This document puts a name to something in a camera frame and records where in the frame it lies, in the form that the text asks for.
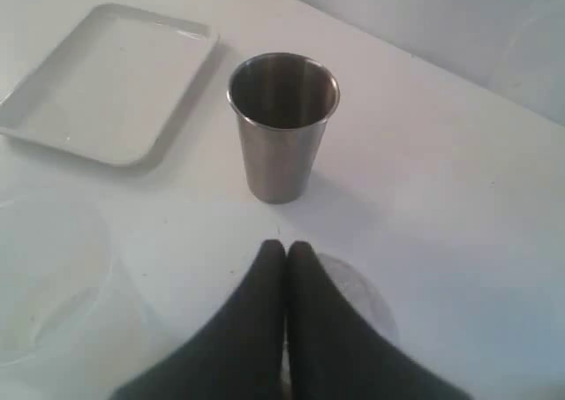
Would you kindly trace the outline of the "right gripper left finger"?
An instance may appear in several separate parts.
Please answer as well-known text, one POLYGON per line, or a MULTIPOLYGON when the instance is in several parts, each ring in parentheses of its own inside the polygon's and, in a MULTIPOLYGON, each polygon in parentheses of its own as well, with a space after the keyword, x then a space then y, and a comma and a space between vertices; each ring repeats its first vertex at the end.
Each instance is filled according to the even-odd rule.
POLYGON ((286 255, 263 242, 215 316, 166 359, 126 382, 114 399, 280 399, 286 255))

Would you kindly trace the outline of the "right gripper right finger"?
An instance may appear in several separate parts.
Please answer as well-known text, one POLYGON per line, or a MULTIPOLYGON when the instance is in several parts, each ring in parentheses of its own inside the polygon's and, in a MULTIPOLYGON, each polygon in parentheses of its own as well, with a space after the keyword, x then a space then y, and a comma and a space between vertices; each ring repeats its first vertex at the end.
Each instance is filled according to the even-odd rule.
POLYGON ((287 334, 296 399, 467 399, 379 335, 305 241, 286 265, 287 334))

